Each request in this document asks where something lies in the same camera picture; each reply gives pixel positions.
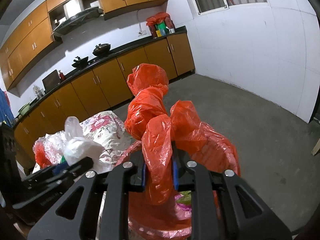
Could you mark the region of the yellow-green plastic bag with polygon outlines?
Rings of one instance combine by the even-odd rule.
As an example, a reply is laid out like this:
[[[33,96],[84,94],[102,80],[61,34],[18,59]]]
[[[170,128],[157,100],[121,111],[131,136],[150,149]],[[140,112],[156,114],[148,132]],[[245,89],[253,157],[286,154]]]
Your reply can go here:
[[[180,198],[176,200],[179,204],[191,205],[191,191],[182,191]]]

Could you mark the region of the blue hanging cloth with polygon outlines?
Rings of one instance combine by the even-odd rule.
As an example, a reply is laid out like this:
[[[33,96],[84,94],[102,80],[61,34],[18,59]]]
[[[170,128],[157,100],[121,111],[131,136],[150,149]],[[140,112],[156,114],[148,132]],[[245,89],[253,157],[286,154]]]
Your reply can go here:
[[[0,89],[0,122],[5,123],[10,127],[15,124],[15,118],[10,108],[9,98],[6,92]]]

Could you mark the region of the black wok left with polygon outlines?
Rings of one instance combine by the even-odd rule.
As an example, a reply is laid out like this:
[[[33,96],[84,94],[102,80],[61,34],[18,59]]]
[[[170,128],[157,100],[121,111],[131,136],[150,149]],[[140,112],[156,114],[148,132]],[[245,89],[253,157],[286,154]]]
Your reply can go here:
[[[84,68],[88,65],[88,57],[81,58],[79,56],[76,56],[73,60],[72,67],[74,68]]]

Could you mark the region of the glass jars on counter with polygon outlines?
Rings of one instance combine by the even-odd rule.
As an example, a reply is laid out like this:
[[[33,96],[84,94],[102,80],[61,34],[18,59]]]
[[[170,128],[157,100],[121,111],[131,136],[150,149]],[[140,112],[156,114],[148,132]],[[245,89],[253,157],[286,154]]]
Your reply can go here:
[[[44,90],[37,85],[33,85],[33,92],[39,100],[45,96]]]

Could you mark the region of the red bottle on counter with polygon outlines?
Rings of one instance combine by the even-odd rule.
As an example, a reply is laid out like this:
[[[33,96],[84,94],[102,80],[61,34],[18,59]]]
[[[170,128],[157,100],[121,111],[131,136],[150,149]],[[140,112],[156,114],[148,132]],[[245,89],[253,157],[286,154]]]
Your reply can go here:
[[[61,81],[65,81],[65,76],[63,74],[63,72],[59,71],[59,77]]]

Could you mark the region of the red plastic bag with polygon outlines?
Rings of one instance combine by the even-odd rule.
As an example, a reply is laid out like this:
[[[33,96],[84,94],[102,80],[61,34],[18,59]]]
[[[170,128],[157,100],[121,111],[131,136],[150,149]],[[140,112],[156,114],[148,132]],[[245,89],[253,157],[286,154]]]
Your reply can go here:
[[[40,169],[52,166],[50,160],[46,157],[44,145],[40,141],[36,141],[33,146],[33,152],[35,154],[35,161],[39,164]]]

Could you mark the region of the lower wooden kitchen cabinets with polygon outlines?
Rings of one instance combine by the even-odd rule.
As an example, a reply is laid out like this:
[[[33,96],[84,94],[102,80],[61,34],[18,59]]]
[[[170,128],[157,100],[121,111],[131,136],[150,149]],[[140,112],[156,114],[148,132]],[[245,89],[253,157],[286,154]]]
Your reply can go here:
[[[38,100],[14,127],[17,161],[26,169],[35,165],[33,144],[45,134],[63,130],[65,119],[76,116],[81,121],[101,111],[130,100],[133,93],[126,81],[141,63],[162,67],[169,80],[195,70],[185,26],[175,33],[128,43],[112,50],[107,57],[91,60],[80,70]]]

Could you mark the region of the magenta plastic bag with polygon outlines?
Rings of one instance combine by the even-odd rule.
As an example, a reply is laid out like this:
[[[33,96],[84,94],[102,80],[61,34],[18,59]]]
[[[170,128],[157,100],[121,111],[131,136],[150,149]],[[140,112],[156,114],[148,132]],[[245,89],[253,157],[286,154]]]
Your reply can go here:
[[[178,198],[180,198],[181,194],[180,192],[175,196],[175,206],[177,209],[179,210],[183,210],[185,212],[190,212],[191,211],[191,205],[184,205],[184,204],[179,204],[176,202],[176,200],[178,200]]]

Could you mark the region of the green pot on counter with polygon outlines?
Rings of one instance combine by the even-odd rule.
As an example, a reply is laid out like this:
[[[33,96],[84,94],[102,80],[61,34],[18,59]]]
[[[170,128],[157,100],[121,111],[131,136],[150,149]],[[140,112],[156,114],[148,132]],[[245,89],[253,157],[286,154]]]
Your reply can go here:
[[[30,109],[30,103],[26,103],[24,106],[22,106],[18,112],[20,115],[25,115]]]

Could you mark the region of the clear bubble wrap sheet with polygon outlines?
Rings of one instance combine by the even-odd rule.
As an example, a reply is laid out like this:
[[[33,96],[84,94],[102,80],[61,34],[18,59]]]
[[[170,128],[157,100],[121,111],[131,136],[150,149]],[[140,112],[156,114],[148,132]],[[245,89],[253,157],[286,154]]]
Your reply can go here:
[[[46,157],[50,160],[52,165],[60,163],[67,142],[64,131],[59,131],[54,134],[46,134],[44,137],[40,137],[36,141],[43,143]]]

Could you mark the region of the black wok with lid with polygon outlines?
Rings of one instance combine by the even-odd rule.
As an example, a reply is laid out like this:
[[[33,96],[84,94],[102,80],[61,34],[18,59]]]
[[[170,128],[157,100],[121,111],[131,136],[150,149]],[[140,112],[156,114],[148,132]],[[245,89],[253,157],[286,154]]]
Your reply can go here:
[[[111,45],[109,43],[98,44],[95,46],[92,54],[96,57],[103,57],[109,53]]]

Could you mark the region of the range hood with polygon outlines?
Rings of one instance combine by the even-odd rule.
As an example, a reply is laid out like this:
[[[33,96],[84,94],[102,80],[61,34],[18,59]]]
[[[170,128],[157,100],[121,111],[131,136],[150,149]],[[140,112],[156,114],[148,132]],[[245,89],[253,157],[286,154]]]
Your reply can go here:
[[[85,24],[86,22],[98,18],[102,14],[103,10],[99,7],[85,9],[84,11],[81,11],[76,15],[70,17],[69,19],[61,23],[58,27],[56,27],[52,32],[52,36],[62,37],[73,31],[74,29],[80,27],[81,25]]]

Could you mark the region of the floral tablecloth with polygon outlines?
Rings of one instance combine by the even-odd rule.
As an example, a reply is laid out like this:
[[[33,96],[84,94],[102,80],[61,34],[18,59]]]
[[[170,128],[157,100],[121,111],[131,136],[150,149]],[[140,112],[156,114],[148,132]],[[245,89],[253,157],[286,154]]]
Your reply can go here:
[[[133,142],[133,137],[125,130],[124,123],[112,111],[100,112],[80,122],[83,136],[93,140],[105,149],[92,169],[97,173],[111,171],[125,150]],[[33,173],[41,170],[35,165]]]

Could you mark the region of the orange-red knotted plastic bag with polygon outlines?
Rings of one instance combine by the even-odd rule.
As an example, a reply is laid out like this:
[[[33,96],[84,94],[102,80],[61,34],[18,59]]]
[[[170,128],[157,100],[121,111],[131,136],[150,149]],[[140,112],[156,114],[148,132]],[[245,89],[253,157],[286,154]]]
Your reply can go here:
[[[142,143],[148,167],[146,201],[152,205],[166,202],[173,189],[171,175],[172,143],[193,155],[204,146],[201,120],[191,101],[176,102],[170,112],[163,97],[169,90],[165,70],[157,65],[141,63],[127,77],[127,85],[135,98],[127,109],[125,128]]]

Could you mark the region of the white plastic bag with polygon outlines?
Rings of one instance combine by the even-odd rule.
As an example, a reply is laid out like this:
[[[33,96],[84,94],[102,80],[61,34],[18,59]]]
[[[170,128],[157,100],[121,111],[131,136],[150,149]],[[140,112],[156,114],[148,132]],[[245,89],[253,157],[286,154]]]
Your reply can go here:
[[[68,165],[71,166],[85,157],[90,157],[94,163],[99,160],[104,148],[99,143],[86,139],[77,117],[69,116],[65,120],[66,144],[63,156]]]

